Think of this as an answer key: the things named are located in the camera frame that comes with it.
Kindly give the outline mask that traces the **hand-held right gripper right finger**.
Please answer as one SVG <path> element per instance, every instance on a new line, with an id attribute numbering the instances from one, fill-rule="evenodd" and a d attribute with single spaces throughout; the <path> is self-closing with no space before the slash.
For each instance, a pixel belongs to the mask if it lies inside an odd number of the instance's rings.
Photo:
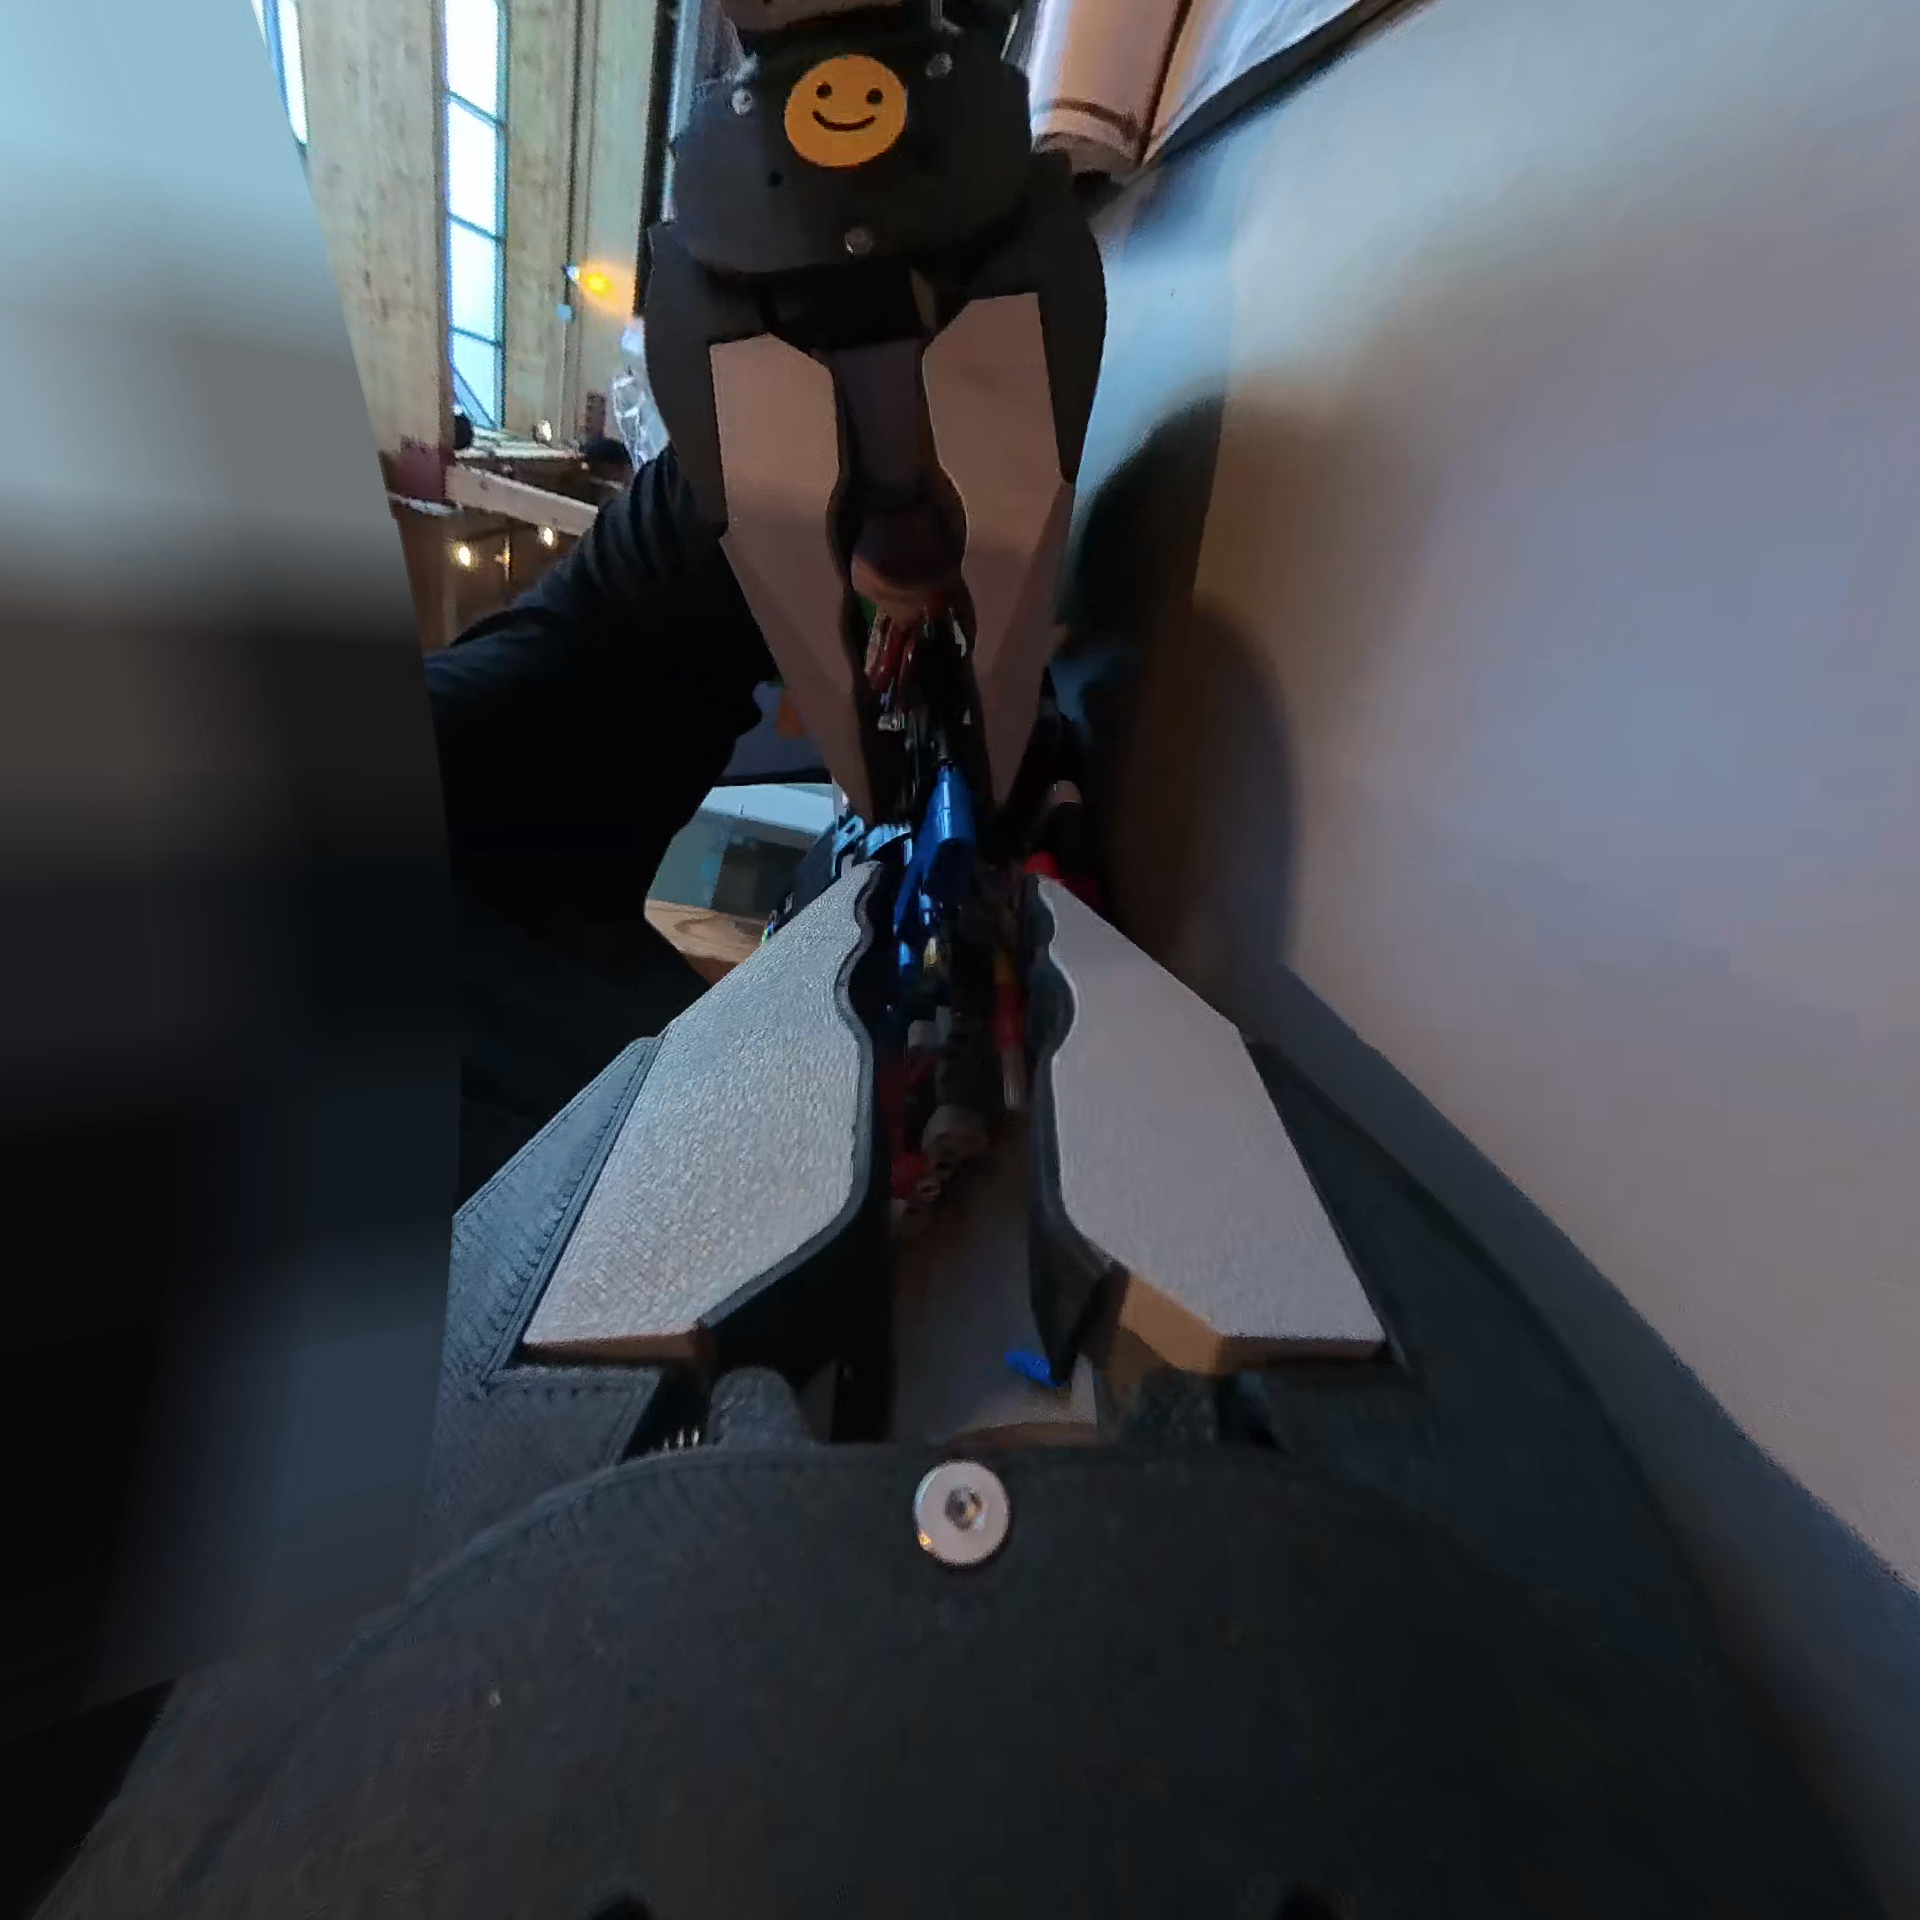
<path id="1" fill-rule="evenodd" d="M 1368 1361 L 1386 1330 L 1239 1029 L 1030 883 L 1028 1273 L 1056 1376 Z"/>

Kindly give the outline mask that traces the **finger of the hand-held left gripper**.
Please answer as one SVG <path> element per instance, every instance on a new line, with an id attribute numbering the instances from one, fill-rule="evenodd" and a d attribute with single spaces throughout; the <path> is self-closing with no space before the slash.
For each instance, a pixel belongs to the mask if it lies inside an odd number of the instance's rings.
<path id="1" fill-rule="evenodd" d="M 1033 292 L 973 300 L 923 348 L 932 446 L 966 520 L 971 685 L 1006 804 L 1040 709 L 1073 487 L 1061 471 Z"/>
<path id="2" fill-rule="evenodd" d="M 713 343 L 708 370 L 732 573 L 830 779 L 873 824 L 846 628 L 852 584 L 834 543 L 842 444 L 832 374 L 780 338 Z"/>

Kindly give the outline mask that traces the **tall window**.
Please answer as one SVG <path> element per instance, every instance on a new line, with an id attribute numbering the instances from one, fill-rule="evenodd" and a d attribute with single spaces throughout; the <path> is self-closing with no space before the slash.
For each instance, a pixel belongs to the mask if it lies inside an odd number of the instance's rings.
<path id="1" fill-rule="evenodd" d="M 443 2 L 443 339 L 452 406 L 506 424 L 508 74 L 502 2 Z"/>
<path id="2" fill-rule="evenodd" d="M 294 142 L 303 157 L 309 148 L 301 4 L 251 0 L 251 16 L 266 48 L 271 77 Z"/>

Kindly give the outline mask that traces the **toy brick car model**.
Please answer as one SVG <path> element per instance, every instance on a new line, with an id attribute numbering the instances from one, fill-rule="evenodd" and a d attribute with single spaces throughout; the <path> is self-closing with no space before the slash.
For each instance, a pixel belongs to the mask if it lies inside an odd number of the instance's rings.
<path id="1" fill-rule="evenodd" d="M 947 1190 L 1028 1116 L 1033 1088 L 1026 929 L 1038 881 L 1099 906 L 1087 725 L 1041 666 L 1031 725 L 994 796 L 975 652 L 958 604 L 902 612 L 852 598 L 857 716 L 877 750 L 876 813 L 834 798 L 819 850 L 764 926 L 770 939 L 828 879 L 873 866 L 876 1124 L 889 1231 L 923 1234 Z"/>

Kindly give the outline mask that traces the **wooden side table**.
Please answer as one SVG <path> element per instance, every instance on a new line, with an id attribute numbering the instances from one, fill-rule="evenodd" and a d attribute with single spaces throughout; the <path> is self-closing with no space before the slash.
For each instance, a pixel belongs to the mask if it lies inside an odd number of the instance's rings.
<path id="1" fill-rule="evenodd" d="M 643 899 L 643 918 L 708 986 L 746 964 L 766 939 L 766 918 L 712 906 Z"/>

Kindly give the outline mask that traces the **instruction booklet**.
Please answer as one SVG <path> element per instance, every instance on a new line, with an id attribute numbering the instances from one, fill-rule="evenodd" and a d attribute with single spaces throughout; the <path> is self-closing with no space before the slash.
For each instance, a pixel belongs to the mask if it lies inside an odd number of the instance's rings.
<path id="1" fill-rule="evenodd" d="M 1307 75 L 1387 2 L 1022 4 L 1030 142 L 1075 175 L 1129 179 Z"/>

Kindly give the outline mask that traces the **person's left forearm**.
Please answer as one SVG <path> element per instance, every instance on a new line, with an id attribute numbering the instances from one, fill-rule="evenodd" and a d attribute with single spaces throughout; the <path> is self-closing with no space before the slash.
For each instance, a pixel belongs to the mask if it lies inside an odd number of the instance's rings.
<path id="1" fill-rule="evenodd" d="M 424 677 L 455 888 L 526 926 L 612 923 L 755 728 L 773 664 L 666 448 Z"/>

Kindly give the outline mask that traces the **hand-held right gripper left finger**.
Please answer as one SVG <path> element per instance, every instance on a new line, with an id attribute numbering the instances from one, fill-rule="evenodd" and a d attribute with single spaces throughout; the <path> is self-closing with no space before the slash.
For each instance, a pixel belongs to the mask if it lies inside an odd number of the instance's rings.
<path id="1" fill-rule="evenodd" d="M 542 1361 L 726 1361 L 819 1334 L 873 1178 L 853 976 L 885 870 L 848 867 L 671 1020 L 523 1328 Z"/>

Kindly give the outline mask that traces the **grey desk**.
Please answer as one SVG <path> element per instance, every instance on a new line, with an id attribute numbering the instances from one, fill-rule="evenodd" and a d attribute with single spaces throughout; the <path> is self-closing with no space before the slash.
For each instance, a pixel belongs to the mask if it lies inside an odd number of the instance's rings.
<path id="1" fill-rule="evenodd" d="M 1139 938 L 1915 1583 L 1915 4 L 1409 4 L 1102 236 Z"/>

